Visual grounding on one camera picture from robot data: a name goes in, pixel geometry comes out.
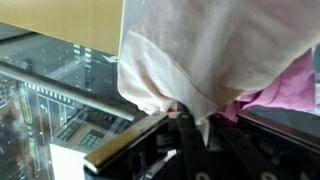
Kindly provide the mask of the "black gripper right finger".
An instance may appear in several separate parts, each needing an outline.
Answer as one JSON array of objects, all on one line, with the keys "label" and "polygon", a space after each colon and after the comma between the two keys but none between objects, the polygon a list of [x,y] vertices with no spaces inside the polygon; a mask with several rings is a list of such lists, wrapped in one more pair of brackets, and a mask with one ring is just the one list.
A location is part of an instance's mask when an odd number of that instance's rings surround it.
[{"label": "black gripper right finger", "polygon": [[280,180],[278,172],[264,159],[241,130],[227,128],[221,134],[252,180]]}]

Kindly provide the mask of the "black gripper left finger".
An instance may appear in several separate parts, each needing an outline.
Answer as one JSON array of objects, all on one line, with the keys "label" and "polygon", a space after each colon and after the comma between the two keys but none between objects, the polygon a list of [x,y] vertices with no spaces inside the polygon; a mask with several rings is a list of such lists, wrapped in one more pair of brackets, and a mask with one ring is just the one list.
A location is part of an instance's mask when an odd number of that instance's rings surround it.
[{"label": "black gripper left finger", "polygon": [[177,116],[177,126],[188,180],[212,180],[211,163],[201,133],[189,113]]}]

